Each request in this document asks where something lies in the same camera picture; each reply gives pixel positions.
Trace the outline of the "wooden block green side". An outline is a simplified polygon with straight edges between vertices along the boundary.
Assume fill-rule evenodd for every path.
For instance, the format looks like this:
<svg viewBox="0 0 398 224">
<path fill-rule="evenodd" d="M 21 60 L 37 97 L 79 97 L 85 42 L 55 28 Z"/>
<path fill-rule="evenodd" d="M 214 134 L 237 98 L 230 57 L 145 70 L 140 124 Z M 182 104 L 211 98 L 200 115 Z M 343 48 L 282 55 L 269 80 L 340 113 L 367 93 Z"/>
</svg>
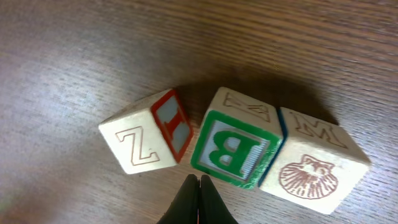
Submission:
<svg viewBox="0 0 398 224">
<path fill-rule="evenodd" d="M 176 166 L 193 137 L 188 116 L 172 88 L 128 105 L 98 128 L 127 174 Z"/>
</svg>

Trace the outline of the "green letter B block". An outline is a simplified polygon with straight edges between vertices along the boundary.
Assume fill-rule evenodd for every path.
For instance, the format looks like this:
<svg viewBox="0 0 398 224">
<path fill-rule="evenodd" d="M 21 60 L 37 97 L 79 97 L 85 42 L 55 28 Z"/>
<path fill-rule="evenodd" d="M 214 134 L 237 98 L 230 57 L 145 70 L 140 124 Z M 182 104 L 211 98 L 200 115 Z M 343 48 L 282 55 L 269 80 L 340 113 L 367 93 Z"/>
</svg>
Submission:
<svg viewBox="0 0 398 224">
<path fill-rule="evenodd" d="M 282 140 L 274 106 L 221 87 L 205 113 L 191 165 L 242 189 L 253 189 Z"/>
</svg>

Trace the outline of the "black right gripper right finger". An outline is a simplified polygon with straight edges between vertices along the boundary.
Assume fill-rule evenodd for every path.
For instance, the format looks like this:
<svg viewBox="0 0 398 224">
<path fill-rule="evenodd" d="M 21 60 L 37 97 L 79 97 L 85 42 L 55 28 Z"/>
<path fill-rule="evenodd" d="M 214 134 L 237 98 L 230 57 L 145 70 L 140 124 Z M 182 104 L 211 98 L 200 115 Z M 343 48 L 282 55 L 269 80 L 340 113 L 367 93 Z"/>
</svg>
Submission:
<svg viewBox="0 0 398 224">
<path fill-rule="evenodd" d="M 199 224 L 238 224 L 209 175 L 201 176 L 198 202 Z"/>
</svg>

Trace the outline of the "wooden shell picture block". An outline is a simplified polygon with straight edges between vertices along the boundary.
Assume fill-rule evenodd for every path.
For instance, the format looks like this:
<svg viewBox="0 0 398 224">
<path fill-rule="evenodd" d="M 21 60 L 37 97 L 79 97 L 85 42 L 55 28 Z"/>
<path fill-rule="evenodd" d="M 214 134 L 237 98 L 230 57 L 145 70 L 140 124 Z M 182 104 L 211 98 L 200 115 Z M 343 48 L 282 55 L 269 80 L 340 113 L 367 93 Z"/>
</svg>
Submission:
<svg viewBox="0 0 398 224">
<path fill-rule="evenodd" d="M 331 214 L 371 168 L 340 126 L 280 108 L 284 139 L 259 189 L 316 212 Z"/>
</svg>

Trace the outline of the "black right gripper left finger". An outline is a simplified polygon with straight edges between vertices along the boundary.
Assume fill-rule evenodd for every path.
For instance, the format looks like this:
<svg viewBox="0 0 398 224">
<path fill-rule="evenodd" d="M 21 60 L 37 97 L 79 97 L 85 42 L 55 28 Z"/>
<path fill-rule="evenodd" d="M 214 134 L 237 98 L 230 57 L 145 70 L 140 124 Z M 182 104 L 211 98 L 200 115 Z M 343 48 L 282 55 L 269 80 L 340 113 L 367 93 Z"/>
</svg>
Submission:
<svg viewBox="0 0 398 224">
<path fill-rule="evenodd" d="M 157 224 L 197 224 L 200 181 L 187 175 L 168 210 Z"/>
</svg>

